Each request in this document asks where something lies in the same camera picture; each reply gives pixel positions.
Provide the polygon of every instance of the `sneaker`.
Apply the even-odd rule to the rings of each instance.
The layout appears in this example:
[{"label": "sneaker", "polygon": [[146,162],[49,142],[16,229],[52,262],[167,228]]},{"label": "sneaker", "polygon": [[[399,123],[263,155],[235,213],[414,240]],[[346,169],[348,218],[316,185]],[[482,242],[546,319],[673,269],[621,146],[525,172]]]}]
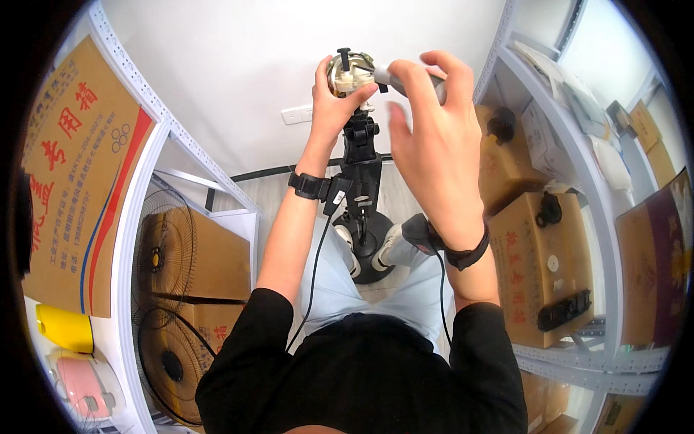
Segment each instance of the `sneaker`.
[{"label": "sneaker", "polygon": [[349,229],[347,229],[346,226],[343,226],[341,224],[336,225],[335,230],[337,231],[337,235],[339,235],[340,238],[347,241],[347,244],[349,244],[350,253],[352,254],[352,267],[350,267],[349,269],[349,275],[352,276],[352,278],[355,278],[359,276],[359,274],[362,272],[362,266],[359,264],[359,260],[357,259],[357,256],[355,256],[354,254],[352,234],[349,233]]},{"label": "sneaker", "polygon": [[380,249],[378,249],[376,254],[373,255],[373,258],[371,259],[371,266],[374,270],[377,272],[384,272],[386,269],[388,269],[388,267],[393,265],[388,261],[388,252],[390,251],[391,247],[394,246],[395,243],[402,237],[403,225],[394,224],[386,233],[386,239],[383,242],[383,245]]}]

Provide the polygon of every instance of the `power cord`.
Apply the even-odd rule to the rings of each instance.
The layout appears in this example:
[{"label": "power cord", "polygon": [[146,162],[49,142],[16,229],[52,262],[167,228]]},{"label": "power cord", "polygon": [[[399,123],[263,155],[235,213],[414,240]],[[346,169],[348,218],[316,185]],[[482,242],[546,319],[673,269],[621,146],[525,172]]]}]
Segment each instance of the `power cord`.
[{"label": "power cord", "polygon": [[289,342],[289,345],[287,345],[287,353],[289,353],[289,349],[291,348],[292,344],[296,340],[297,336],[299,336],[299,332],[301,331],[302,327],[304,324],[306,324],[306,320],[308,319],[308,315],[311,313],[311,306],[313,306],[313,287],[314,284],[316,283],[316,269],[318,269],[318,257],[321,254],[321,247],[323,246],[323,240],[325,239],[325,234],[328,232],[328,227],[330,226],[330,217],[325,222],[325,228],[323,228],[323,235],[321,235],[321,241],[318,243],[318,249],[316,250],[316,258],[313,261],[313,274],[311,275],[311,292],[308,298],[308,309],[306,309],[306,315],[304,315],[304,319],[299,324],[299,328],[296,329],[296,333],[294,333],[294,337],[291,339]]},{"label": "power cord", "polygon": [[441,264],[441,287],[439,288],[439,294],[441,296],[441,320],[443,321],[443,331],[446,332],[446,339],[448,339],[448,346],[452,346],[450,335],[448,334],[448,327],[446,326],[446,313],[443,311],[443,282],[446,279],[446,266],[443,265],[443,259],[439,252],[436,252],[436,257],[439,259],[439,264]]}]

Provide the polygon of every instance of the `person's right hand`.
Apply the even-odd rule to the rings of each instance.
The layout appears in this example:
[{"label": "person's right hand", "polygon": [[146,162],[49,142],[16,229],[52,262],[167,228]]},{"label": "person's right hand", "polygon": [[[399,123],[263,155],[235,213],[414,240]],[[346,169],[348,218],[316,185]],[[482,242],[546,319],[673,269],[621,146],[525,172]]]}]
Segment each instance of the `person's right hand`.
[{"label": "person's right hand", "polygon": [[390,103],[393,160],[449,249],[474,249],[482,240],[484,206],[477,179],[482,132],[473,105],[473,72],[445,51],[421,59],[445,74],[446,103],[439,105],[427,69],[408,60],[388,68],[405,86],[412,107],[410,133],[403,109]]}]

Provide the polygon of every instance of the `person's left hand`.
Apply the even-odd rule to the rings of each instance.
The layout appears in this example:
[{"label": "person's left hand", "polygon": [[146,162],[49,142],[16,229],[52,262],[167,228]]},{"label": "person's left hand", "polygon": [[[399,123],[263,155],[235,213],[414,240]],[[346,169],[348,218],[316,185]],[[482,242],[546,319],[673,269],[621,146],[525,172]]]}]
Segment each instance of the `person's left hand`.
[{"label": "person's left hand", "polygon": [[371,98],[378,85],[372,83],[358,89],[346,98],[337,98],[330,92],[325,67],[332,56],[321,60],[316,69],[316,84],[313,86],[313,120],[309,142],[327,147],[328,153],[337,142],[337,136],[342,131],[349,118],[364,101]]}]

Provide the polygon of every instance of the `electric fan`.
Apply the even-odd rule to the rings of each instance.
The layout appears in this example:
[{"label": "electric fan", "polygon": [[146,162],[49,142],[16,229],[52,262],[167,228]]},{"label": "electric fan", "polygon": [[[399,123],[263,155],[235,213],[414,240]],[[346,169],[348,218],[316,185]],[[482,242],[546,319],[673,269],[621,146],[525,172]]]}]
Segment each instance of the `electric fan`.
[{"label": "electric fan", "polygon": [[199,333],[176,313],[154,308],[137,333],[139,373],[155,404],[174,421],[200,426],[195,391],[214,353]]},{"label": "electric fan", "polygon": [[191,209],[176,191],[159,190],[144,200],[133,255],[133,323],[156,307],[180,311],[195,270],[195,228]]}]

